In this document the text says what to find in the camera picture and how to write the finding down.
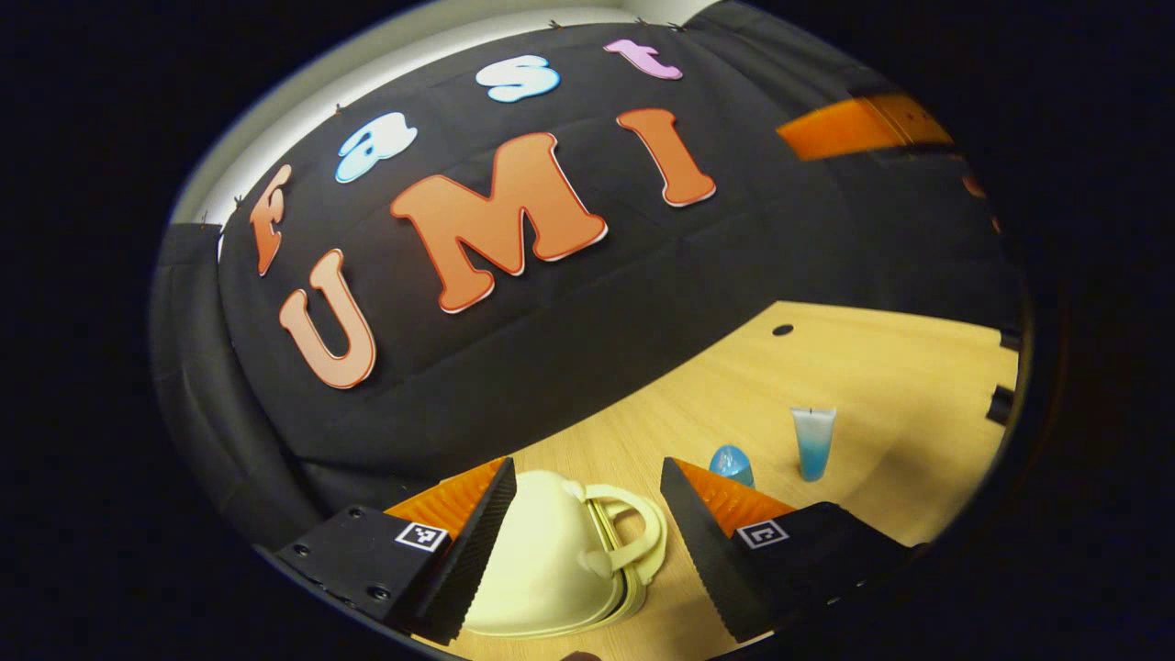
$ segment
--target plastic lunch box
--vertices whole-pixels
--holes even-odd
[[[464,630],[546,638],[632,616],[665,561],[665,515],[611,485],[583,486],[551,471],[517,475]],[[613,522],[636,510],[642,535],[620,545]]]

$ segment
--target wooden table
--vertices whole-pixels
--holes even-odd
[[[794,325],[776,337],[778,325]],[[710,465],[724,444],[751,459],[756,487],[793,507],[839,504],[913,546],[940,533],[975,492],[1003,436],[985,418],[1018,356],[1000,333],[955,321],[777,302],[665,377],[512,457],[651,497],[669,520],[665,565],[632,619],[584,634],[510,640],[463,632],[450,653],[557,661],[571,652],[701,660],[739,647],[723,628],[660,495],[665,457]],[[825,477],[805,483],[790,406],[839,410]],[[620,522],[625,539],[638,520]]]

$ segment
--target orange gripper pad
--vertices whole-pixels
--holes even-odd
[[[783,517],[795,508],[705,468],[673,459],[726,537],[736,528]]]
[[[474,508],[481,503],[498,468],[506,460],[499,457],[477,468],[449,478],[439,485],[384,511],[407,521],[444,528],[454,538],[461,534]]]

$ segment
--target blue lotion tube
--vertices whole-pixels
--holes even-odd
[[[800,446],[800,475],[807,483],[824,477],[832,448],[832,424],[837,410],[792,407],[795,420],[795,440]]]

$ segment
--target orange letter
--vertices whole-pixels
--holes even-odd
[[[289,181],[290,170],[289,163],[277,169],[277,174],[257,200],[257,205],[253,207],[253,213],[249,214],[253,232],[257,237],[257,272],[262,277],[269,270],[269,264],[274,262],[274,255],[282,244],[282,232],[274,231],[273,223],[281,222],[286,211],[286,197],[278,186]]]
[[[714,194],[718,187],[698,169],[682,136],[673,129],[677,117],[662,108],[629,110],[616,117],[616,123],[636,131],[652,155],[665,178],[662,196],[670,205],[685,207]]]
[[[314,264],[310,284],[327,297],[330,311],[335,312],[347,333],[345,356],[334,356],[322,344],[318,330],[306,312],[306,289],[298,289],[286,298],[277,319],[282,328],[289,330],[302,358],[318,379],[333,389],[347,390],[371,375],[371,367],[375,366],[375,340],[371,339],[371,329],[368,328],[363,312],[355,304],[351,290],[347,288],[342,269],[343,252],[334,248]]]
[[[412,221],[441,276],[441,309],[456,313],[494,290],[494,275],[470,263],[462,243],[510,275],[526,265],[522,217],[535,227],[535,256],[556,261],[607,234],[588,213],[555,160],[557,140],[531,133],[498,147],[489,198],[456,181],[432,175],[391,202],[391,215]]]

